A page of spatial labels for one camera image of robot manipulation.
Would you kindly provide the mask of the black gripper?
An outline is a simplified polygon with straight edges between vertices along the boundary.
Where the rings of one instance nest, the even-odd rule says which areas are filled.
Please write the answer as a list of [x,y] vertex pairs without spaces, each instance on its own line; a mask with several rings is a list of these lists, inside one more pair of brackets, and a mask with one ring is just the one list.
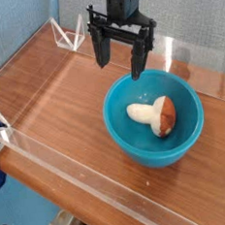
[[131,77],[137,80],[145,70],[147,52],[153,50],[153,32],[157,25],[155,20],[143,15],[138,9],[124,19],[113,19],[101,14],[92,5],[88,5],[87,10],[90,17],[87,28],[99,67],[103,68],[110,62],[111,40],[133,45]]

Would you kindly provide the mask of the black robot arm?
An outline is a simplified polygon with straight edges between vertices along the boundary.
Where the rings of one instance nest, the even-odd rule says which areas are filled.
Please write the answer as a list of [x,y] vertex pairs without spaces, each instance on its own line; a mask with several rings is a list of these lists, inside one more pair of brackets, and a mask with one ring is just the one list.
[[111,60],[111,40],[132,45],[131,77],[137,80],[145,70],[148,53],[153,50],[154,19],[139,11],[139,0],[107,0],[107,13],[97,12],[92,4],[87,6],[87,28],[92,38],[95,58],[99,67]]

